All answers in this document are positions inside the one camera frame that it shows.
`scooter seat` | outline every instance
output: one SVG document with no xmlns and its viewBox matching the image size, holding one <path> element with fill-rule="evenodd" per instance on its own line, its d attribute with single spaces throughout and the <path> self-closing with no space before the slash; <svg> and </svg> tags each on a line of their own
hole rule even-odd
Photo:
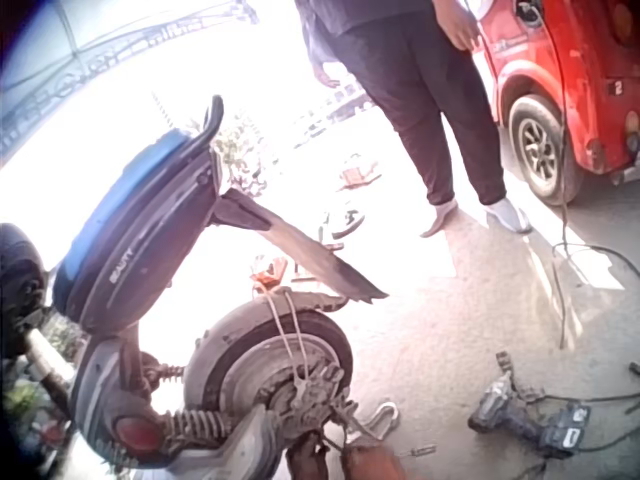
<svg viewBox="0 0 640 480">
<path fill-rule="evenodd" d="M 66 313 L 67 300 L 79 277 L 89 252 L 110 224 L 110 219 L 123 208 L 129 208 L 127 200 L 132 194 L 147 183 L 163 164 L 171 158 L 171 154 L 184 145 L 190 137 L 174 129 L 153 145 L 140 152 L 124 169 L 120 178 L 111 187 L 89 220 L 84 224 L 65 256 L 53 287 L 53 301 L 56 309 Z"/>
</svg>

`hand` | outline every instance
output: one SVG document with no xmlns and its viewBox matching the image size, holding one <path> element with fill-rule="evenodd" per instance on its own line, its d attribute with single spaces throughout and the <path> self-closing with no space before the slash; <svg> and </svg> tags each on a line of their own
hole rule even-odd
<svg viewBox="0 0 640 480">
<path fill-rule="evenodd" d="M 347 447 L 342 454 L 347 480 L 406 480 L 398 457 L 382 445 Z"/>
<path fill-rule="evenodd" d="M 434 0 L 436 18 L 458 50 L 472 51 L 478 45 L 480 31 L 475 17 L 465 10 L 458 0 Z"/>
<path fill-rule="evenodd" d="M 287 450 L 287 464 L 293 480 L 328 480 L 325 457 L 329 449 L 322 445 L 320 435 L 310 432 Z"/>
<path fill-rule="evenodd" d="M 327 75 L 327 72 L 324 71 L 324 67 L 322 67 L 322 65 L 313 66 L 313 75 L 325 87 L 338 88 L 340 86 L 340 81 Z"/>
</svg>

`black pants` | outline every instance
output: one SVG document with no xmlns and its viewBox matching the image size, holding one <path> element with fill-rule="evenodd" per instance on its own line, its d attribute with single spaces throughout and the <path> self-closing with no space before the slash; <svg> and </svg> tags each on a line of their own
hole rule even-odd
<svg viewBox="0 0 640 480">
<path fill-rule="evenodd" d="M 331 44 L 400 135 L 432 205 L 454 197 L 441 113 L 480 202 L 505 197 L 498 129 L 482 79 L 471 54 L 456 49 L 442 31 L 431 6 L 356 27 Z"/>
</svg>

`red car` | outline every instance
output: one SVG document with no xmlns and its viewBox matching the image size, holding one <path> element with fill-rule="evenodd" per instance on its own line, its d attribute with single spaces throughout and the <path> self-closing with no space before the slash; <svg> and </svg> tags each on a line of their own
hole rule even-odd
<svg viewBox="0 0 640 480">
<path fill-rule="evenodd" d="M 640 179 L 640 2 L 469 0 L 486 49 L 474 55 L 497 122 L 543 201 L 566 201 L 584 172 Z"/>
</svg>

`power drill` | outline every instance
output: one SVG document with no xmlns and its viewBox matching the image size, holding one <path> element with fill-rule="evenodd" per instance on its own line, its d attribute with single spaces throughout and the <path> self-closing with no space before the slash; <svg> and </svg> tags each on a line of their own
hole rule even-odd
<svg viewBox="0 0 640 480">
<path fill-rule="evenodd" d="M 522 403 L 513 385 L 513 372 L 506 371 L 485 392 L 469 417 L 469 428 L 478 433 L 507 429 L 535 445 L 546 458 L 565 459 L 578 451 L 589 422 L 589 407 L 568 402 L 546 424 L 541 424 L 531 418 Z"/>
</svg>

